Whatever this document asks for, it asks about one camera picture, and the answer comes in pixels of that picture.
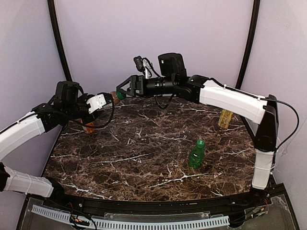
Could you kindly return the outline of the orange juice bottle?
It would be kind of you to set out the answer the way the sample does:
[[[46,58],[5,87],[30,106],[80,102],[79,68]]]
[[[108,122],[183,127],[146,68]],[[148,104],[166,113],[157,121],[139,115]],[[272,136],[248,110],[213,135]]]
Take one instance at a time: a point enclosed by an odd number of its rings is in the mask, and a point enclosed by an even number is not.
[[[90,123],[84,123],[82,119],[78,120],[81,124],[83,124],[82,128],[86,134],[92,134],[94,133],[95,129],[94,127],[94,122]]]

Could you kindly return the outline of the brown drink bottle white label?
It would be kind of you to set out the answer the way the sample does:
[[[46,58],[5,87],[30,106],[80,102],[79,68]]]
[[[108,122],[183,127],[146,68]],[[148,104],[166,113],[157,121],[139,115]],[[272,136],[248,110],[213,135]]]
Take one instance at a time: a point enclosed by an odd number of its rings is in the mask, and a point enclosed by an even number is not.
[[[121,100],[118,98],[117,92],[116,91],[112,91],[110,92],[112,99],[113,99],[113,103],[114,105],[117,105],[121,102]]]

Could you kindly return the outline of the dark green bottle cap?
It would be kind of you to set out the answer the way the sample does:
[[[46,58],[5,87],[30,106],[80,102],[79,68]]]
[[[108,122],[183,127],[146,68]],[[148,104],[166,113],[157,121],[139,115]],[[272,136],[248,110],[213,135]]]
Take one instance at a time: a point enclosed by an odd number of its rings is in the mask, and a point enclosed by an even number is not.
[[[116,91],[117,98],[119,100],[124,100],[126,98],[126,94]]]

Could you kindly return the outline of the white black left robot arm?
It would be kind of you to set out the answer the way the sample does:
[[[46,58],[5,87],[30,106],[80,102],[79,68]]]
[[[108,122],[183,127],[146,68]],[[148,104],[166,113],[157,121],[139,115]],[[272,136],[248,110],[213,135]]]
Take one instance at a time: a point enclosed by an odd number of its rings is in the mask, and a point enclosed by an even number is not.
[[[34,107],[24,117],[0,132],[0,158],[4,159],[36,136],[57,126],[66,126],[69,121],[93,129],[94,126],[90,123],[107,107],[115,107],[111,93],[87,94],[77,82],[60,81],[48,103]],[[0,165],[0,190],[46,198],[63,193],[62,186],[54,179],[22,173],[3,163]]]

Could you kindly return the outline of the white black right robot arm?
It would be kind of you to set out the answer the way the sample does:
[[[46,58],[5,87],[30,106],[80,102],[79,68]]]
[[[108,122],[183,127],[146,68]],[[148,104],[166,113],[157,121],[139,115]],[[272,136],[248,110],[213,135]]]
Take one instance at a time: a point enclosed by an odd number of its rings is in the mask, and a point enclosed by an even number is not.
[[[221,84],[214,78],[187,75],[183,56],[166,53],[158,56],[161,74],[155,78],[147,58],[135,57],[134,63],[141,75],[132,75],[117,86],[117,91],[131,97],[154,97],[173,94],[196,104],[211,105],[250,120],[258,125],[252,136],[256,149],[252,187],[266,188],[272,171],[278,134],[278,108],[275,97],[257,96]]]

